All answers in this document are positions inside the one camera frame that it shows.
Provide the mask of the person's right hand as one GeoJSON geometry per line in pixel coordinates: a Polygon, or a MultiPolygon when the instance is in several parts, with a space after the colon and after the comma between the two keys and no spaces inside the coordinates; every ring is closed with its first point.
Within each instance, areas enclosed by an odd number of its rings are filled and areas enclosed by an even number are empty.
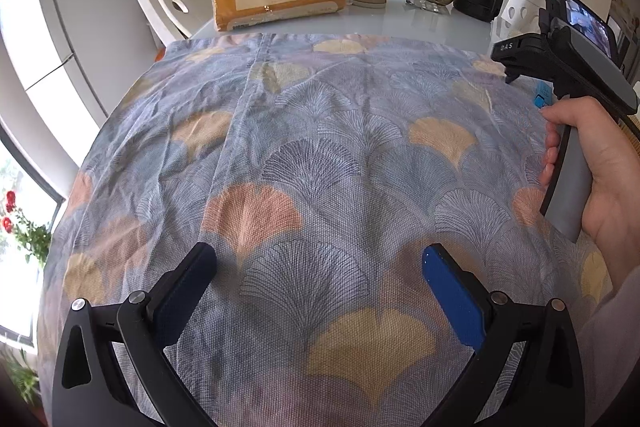
{"type": "Polygon", "coordinates": [[[540,183],[548,185],[558,162],[558,128],[574,127],[592,173],[582,228],[596,244],[614,291],[639,265],[639,156],[602,105],[586,96],[540,110],[547,121],[540,183]]]}

